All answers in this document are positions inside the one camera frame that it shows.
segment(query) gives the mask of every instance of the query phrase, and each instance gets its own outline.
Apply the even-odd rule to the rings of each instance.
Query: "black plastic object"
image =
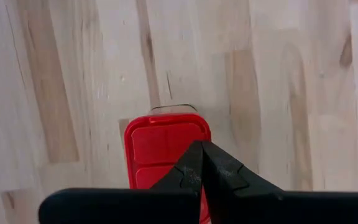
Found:
[[[150,190],[66,189],[52,194],[39,208],[40,224],[198,224],[203,151],[195,146]]]
[[[195,141],[150,190],[67,189],[40,224],[198,223],[204,184],[212,224],[358,223],[358,193],[287,192],[208,141]]]

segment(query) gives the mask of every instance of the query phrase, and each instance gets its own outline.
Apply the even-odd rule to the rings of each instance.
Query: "red box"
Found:
[[[159,114],[139,117],[128,124],[124,142],[132,189],[149,189],[168,173],[194,140],[211,140],[208,123],[195,111],[188,111],[189,106],[158,108]],[[203,189],[200,222],[208,220]]]

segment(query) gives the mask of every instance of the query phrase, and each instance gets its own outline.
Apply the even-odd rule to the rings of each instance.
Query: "red plastic lid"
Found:
[[[158,114],[131,121],[124,135],[129,184],[149,189],[175,165],[194,140],[211,140],[207,122],[196,113]],[[208,220],[204,190],[200,222]]]

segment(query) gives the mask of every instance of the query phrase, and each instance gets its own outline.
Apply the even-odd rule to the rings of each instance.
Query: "wooden floor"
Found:
[[[358,1],[0,0],[0,223],[128,187],[128,119],[180,103],[283,189],[358,190]]]

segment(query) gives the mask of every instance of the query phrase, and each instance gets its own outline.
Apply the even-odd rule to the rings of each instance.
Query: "container lid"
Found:
[[[196,113],[149,115],[131,121],[124,135],[131,188],[149,189],[195,140],[211,140],[207,122]],[[205,194],[201,201],[203,221],[208,217]]]

